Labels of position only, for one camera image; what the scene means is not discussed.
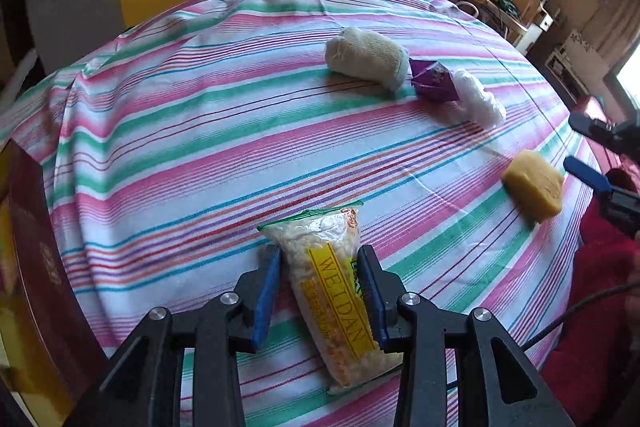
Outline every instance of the metal screw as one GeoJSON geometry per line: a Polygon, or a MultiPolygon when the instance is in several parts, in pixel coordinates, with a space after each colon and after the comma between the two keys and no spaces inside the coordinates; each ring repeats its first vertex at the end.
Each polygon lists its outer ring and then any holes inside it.
{"type": "Polygon", "coordinates": [[[153,321],[161,321],[166,317],[166,308],[162,308],[162,306],[156,306],[151,311],[149,311],[149,318],[153,321]]]}
{"type": "Polygon", "coordinates": [[[420,302],[420,296],[417,293],[407,292],[402,297],[402,302],[407,306],[415,306],[418,302],[420,302]]]}
{"type": "Polygon", "coordinates": [[[474,310],[474,317],[480,322],[487,322],[493,315],[486,308],[476,308],[474,310]]]}
{"type": "Polygon", "coordinates": [[[240,300],[237,293],[234,292],[226,292],[220,296],[220,302],[230,306],[231,304],[236,304],[240,300]]]}

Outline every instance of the rolled white sock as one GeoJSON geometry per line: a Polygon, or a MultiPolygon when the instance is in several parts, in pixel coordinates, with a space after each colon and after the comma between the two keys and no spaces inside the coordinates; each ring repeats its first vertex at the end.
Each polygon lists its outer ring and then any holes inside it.
{"type": "Polygon", "coordinates": [[[396,91],[409,69],[406,50],[371,30],[345,28],[327,42],[324,59],[336,73],[371,80],[396,91]]]}
{"type": "Polygon", "coordinates": [[[466,70],[457,70],[451,77],[460,97],[460,107],[466,117],[486,130],[501,126],[507,118],[504,105],[475,76],[466,70]]]}

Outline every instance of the purple candy wrapper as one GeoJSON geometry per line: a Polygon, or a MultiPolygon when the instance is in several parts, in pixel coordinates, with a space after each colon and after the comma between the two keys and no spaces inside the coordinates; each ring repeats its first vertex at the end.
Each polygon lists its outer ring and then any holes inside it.
{"type": "Polygon", "coordinates": [[[460,100],[451,72],[437,60],[409,59],[415,92],[430,102],[444,103],[460,100]]]}

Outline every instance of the plastic bag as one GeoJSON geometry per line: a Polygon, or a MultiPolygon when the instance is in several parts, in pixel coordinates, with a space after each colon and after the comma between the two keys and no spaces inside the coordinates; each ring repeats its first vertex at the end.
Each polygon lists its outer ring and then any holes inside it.
{"type": "Polygon", "coordinates": [[[362,202],[258,227],[284,252],[289,281],[306,326],[335,380],[330,393],[365,383],[402,362],[373,340],[356,277],[362,202]]]}

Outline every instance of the yellow sponge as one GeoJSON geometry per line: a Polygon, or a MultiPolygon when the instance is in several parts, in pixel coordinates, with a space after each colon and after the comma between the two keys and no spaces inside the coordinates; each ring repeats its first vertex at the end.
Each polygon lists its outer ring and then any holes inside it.
{"type": "Polygon", "coordinates": [[[520,151],[501,176],[507,192],[530,219],[542,223],[562,210],[564,176],[535,151],[520,151]]]}

